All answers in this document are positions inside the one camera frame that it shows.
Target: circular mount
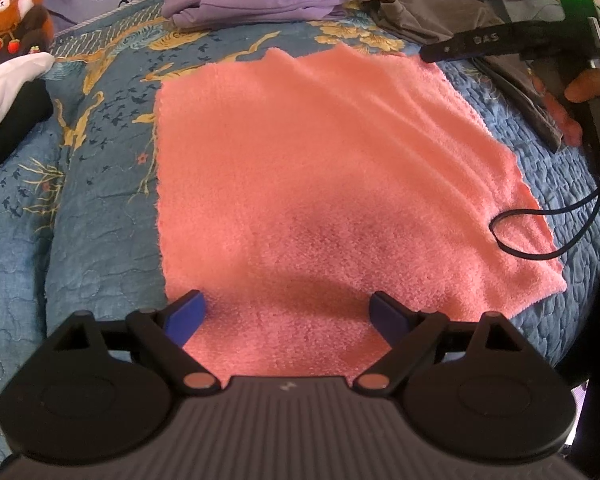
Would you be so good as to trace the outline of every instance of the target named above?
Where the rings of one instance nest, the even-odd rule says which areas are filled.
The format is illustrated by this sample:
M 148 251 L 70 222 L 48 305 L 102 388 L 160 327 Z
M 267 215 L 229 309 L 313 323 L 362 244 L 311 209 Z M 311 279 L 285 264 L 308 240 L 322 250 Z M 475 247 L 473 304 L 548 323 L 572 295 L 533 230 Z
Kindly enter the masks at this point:
M 154 371 L 109 355 L 90 312 L 71 316 L 0 394 L 13 452 L 61 465 L 96 463 L 152 436 L 171 408 Z
M 573 397 L 548 365 L 529 366 L 515 354 L 467 355 L 415 374 L 402 397 L 414 429 L 480 462 L 528 462 L 558 451 L 574 421 Z

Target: black strap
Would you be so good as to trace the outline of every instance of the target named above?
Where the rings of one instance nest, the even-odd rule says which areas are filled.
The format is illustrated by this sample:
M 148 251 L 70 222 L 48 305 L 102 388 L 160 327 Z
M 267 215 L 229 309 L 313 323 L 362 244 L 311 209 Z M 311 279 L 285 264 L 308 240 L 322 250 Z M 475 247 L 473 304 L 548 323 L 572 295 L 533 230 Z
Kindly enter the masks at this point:
M 48 12 L 52 16 L 55 16 L 56 18 L 60 18 L 61 20 L 66 21 L 67 23 L 71 23 L 72 25 L 77 25 L 77 23 L 74 22 L 74 20 L 69 19 L 68 17 L 66 17 L 64 14 L 61 14 L 60 12 L 55 12 L 54 10 L 51 10 L 51 9 L 47 9 L 46 12 Z

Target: blue quilt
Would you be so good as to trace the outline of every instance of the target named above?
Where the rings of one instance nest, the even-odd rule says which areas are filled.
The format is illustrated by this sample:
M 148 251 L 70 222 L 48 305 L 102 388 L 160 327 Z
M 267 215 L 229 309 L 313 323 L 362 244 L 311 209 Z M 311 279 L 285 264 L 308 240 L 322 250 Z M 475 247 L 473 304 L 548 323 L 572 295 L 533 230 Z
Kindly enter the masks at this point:
M 337 22 L 193 33 L 171 30 L 159 8 L 159 0 L 145 0 L 58 38 L 58 62 L 46 76 L 55 114 L 0 168 L 0 389 L 70 312 L 86 308 L 112 319 L 164 306 L 153 114 L 162 81 L 208 62 L 258 59 L 272 46 L 293 56 L 339 41 L 369 53 L 414 49 L 353 7 Z M 594 183 L 579 151 L 548 152 L 468 63 L 441 68 L 516 153 L 541 205 L 563 206 L 589 192 Z M 206 125 L 192 117 L 191 127 Z M 550 219 L 559 246 L 586 215 L 583 209 Z M 600 273 L 600 216 L 563 262 L 568 290 L 513 319 L 552 363 L 589 310 Z M 0 460 L 6 451 L 0 434 Z

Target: white cloth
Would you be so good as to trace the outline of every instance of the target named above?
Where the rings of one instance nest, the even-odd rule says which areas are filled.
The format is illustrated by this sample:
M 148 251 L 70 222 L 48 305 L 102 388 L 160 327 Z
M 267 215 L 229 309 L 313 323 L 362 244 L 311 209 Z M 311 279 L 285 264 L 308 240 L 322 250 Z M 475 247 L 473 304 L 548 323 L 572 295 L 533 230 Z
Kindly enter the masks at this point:
M 54 61 L 51 54 L 39 52 L 14 57 L 0 64 L 0 123 L 11 108 L 22 85 L 46 73 Z

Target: black cable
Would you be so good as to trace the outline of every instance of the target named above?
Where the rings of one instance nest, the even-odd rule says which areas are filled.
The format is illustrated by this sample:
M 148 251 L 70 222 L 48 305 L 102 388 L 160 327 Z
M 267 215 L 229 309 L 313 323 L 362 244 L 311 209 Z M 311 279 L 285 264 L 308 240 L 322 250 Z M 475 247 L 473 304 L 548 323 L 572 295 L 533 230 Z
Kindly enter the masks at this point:
M 578 208 L 581 208 L 582 206 L 586 205 L 587 203 L 591 202 L 591 200 L 593 200 L 596 197 L 598 198 L 598 200 L 596 201 L 595 206 L 593 206 L 593 210 L 591 211 L 591 214 L 587 218 L 587 221 L 584 223 L 582 228 L 578 231 L 578 233 L 569 242 L 567 242 L 560 249 L 553 251 L 552 253 L 533 254 L 533 253 L 525 253 L 524 251 L 519 251 L 517 249 L 509 247 L 507 244 L 505 244 L 503 241 L 501 241 L 498 238 L 498 235 L 495 233 L 494 228 L 495 228 L 496 224 L 498 224 L 498 222 L 501 222 L 505 218 L 510 218 L 512 216 L 522 216 L 522 215 L 554 216 L 554 215 L 558 215 L 558 214 L 570 213 L 572 211 L 575 211 Z M 496 243 L 498 244 L 498 247 L 501 250 L 503 250 L 504 252 L 506 252 L 507 254 L 511 254 L 512 256 L 515 256 L 517 258 L 522 258 L 524 260 L 534 260 L 534 261 L 553 260 L 554 258 L 557 258 L 558 256 L 562 256 L 565 252 L 567 252 L 569 249 L 571 249 L 575 244 L 577 244 L 580 241 L 580 239 L 584 236 L 584 233 L 587 232 L 587 230 L 591 227 L 591 225 L 595 221 L 596 216 L 599 211 L 600 211 L 600 184 L 592 193 L 588 194 L 583 199 L 578 200 L 575 204 L 561 207 L 560 209 L 512 209 L 512 210 L 500 213 L 495 218 L 493 218 L 493 220 L 491 220 L 491 222 L 489 222 L 489 231 L 491 231 L 491 234 L 495 238 Z
M 61 14 L 60 12 L 55 12 L 54 10 L 51 10 L 51 9 L 47 9 L 46 12 L 48 12 L 52 16 L 55 16 L 56 18 L 60 18 L 61 20 L 64 20 L 67 23 L 70 23 L 71 25 L 77 25 L 77 23 L 74 22 L 74 20 L 69 19 L 68 17 L 66 17 L 64 14 Z

